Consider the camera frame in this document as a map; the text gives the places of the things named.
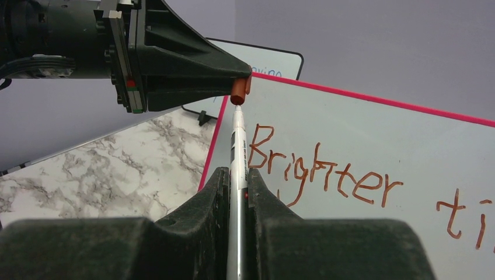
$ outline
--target white marker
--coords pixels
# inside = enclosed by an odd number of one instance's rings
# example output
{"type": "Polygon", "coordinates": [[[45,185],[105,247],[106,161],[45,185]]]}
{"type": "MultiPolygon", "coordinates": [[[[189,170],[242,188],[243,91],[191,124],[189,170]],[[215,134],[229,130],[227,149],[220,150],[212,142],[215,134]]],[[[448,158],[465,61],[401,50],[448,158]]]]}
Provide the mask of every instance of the white marker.
{"type": "Polygon", "coordinates": [[[246,215],[248,214],[246,130],[240,106],[235,106],[231,138],[229,244],[227,280],[246,279],[246,215]]]}

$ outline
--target black cable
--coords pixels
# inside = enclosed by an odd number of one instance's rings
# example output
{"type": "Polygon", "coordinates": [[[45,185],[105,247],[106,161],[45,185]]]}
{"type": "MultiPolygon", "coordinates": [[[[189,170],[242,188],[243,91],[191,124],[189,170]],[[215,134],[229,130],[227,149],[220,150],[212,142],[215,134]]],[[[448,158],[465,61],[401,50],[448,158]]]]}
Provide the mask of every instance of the black cable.
{"type": "Polygon", "coordinates": [[[11,85],[12,79],[8,76],[39,69],[75,69],[75,61],[72,58],[55,56],[26,57],[7,62],[0,67],[0,79],[5,81],[0,85],[0,90],[11,85]]]}
{"type": "Polygon", "coordinates": [[[0,90],[8,88],[12,83],[12,79],[5,79],[4,82],[0,85],[0,90]]]}

